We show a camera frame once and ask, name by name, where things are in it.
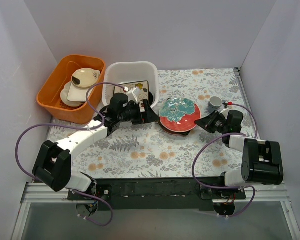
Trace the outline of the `floral tablecloth mat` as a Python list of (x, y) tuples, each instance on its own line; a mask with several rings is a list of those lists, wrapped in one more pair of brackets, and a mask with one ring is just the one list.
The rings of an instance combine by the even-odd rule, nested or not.
[[(246, 101), (234, 69), (161, 70), (158, 111), (169, 98), (197, 103), (203, 117), (211, 97), (233, 102), (242, 111)], [(71, 163), (76, 172), (96, 179), (217, 177), (241, 167), (242, 154), (227, 148), (217, 134), (196, 127), (189, 136), (170, 135), (156, 123), (122, 123), (119, 130), (88, 147)]]

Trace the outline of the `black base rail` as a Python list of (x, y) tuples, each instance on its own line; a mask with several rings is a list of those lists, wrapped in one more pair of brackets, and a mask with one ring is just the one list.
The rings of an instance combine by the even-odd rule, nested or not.
[(213, 201), (244, 200), (244, 191), (218, 189), (222, 177), (98, 179), (97, 197), (114, 210), (198, 209), (213, 211)]

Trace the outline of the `red plate teal flower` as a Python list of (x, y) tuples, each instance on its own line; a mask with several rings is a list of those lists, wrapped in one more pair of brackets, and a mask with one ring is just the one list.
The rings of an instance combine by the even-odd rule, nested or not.
[(160, 123), (174, 133), (185, 133), (194, 129), (201, 118), (198, 105), (188, 98), (170, 98), (158, 112)]

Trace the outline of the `black square patterned plate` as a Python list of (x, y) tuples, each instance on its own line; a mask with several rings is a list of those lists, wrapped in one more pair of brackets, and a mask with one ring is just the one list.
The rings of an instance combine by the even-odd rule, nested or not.
[(167, 134), (170, 134), (170, 135), (173, 135), (173, 136), (182, 136), (182, 137), (187, 137), (190, 135), (191, 131), (194, 130), (197, 125), (194, 125), (194, 128), (192, 128), (191, 130), (188, 130), (188, 131), (184, 131), (184, 132), (177, 132), (177, 131), (172, 131), (172, 130), (169, 130), (168, 128), (166, 128), (161, 122), (158, 122), (157, 123), (160, 128)]

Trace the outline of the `square floral ceramic plate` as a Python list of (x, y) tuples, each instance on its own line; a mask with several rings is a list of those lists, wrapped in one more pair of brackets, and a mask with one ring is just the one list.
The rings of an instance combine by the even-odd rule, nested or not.
[(136, 103), (141, 103), (142, 100), (149, 100), (150, 97), (150, 91), (149, 91), (149, 82), (144, 81), (133, 81), (133, 82), (127, 82), (127, 83), (120, 83), (120, 86), (123, 88), (128, 88), (129, 91), (132, 89), (135, 89), (133, 91), (135, 97), (130, 96), (128, 94), (128, 102), (134, 101)]

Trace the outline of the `black round plate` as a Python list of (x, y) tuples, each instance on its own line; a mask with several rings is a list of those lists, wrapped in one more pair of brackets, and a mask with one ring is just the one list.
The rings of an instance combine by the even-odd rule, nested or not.
[(150, 105), (154, 103), (154, 95), (150, 91), (148, 92), (148, 102)]

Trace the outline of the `grey mug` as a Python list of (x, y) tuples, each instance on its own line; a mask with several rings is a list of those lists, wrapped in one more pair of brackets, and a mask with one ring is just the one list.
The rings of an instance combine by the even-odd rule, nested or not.
[(222, 107), (223, 103), (224, 101), (220, 97), (212, 96), (209, 99), (207, 111), (210, 114), (213, 113), (214, 111), (218, 111)]

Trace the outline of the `white scalloped plate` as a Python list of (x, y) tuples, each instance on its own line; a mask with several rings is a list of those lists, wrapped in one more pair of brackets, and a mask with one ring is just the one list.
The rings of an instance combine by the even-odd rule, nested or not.
[(68, 100), (68, 94), (70, 91), (71, 84), (72, 84), (71, 82), (68, 82), (67, 84), (64, 85), (63, 90), (60, 92), (60, 99), (65, 105), (76, 108), (83, 105), (84, 103)]

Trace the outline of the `beige round plate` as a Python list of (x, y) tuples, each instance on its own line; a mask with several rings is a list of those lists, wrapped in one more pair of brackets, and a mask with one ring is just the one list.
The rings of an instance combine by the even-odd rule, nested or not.
[(79, 89), (88, 89), (98, 81), (100, 74), (99, 70), (81, 68), (72, 74), (71, 82)]

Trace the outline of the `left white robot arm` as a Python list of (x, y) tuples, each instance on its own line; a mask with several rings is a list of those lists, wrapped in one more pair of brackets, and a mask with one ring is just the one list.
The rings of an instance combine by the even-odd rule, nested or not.
[(69, 137), (52, 142), (45, 141), (38, 153), (32, 173), (55, 192), (62, 189), (77, 190), (85, 200), (96, 196), (94, 179), (87, 174), (72, 170), (72, 160), (94, 143), (106, 139), (121, 123), (133, 125), (150, 124), (159, 121), (149, 101), (142, 103), (129, 99), (124, 93), (116, 93), (110, 104), (102, 108), (84, 130)]

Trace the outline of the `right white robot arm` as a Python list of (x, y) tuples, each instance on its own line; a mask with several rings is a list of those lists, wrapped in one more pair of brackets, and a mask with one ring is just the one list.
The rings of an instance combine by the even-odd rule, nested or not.
[(225, 172), (217, 185), (199, 182), (206, 188), (216, 189), (217, 195), (227, 199), (240, 189), (250, 184), (280, 185), (284, 179), (280, 144), (247, 137), (241, 133), (244, 115), (238, 110), (225, 109), (214, 111), (207, 117), (197, 119), (194, 123), (208, 133), (221, 133), (218, 139), (229, 149), (242, 153), (241, 168)]

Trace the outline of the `white plastic bin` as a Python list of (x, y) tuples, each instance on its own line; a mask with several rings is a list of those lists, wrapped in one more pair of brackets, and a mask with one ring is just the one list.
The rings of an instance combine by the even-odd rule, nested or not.
[(157, 67), (148, 61), (117, 62), (105, 71), (104, 81), (117, 85), (132, 85), (148, 82), (148, 91), (153, 95), (154, 108), (160, 99), (159, 72)]

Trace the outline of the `white square plate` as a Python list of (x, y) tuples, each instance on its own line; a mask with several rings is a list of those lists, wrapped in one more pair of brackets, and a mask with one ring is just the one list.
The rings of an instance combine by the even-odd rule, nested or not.
[(80, 88), (71, 82), (70, 90), (67, 99), (73, 102), (86, 102), (87, 92), (91, 86)]

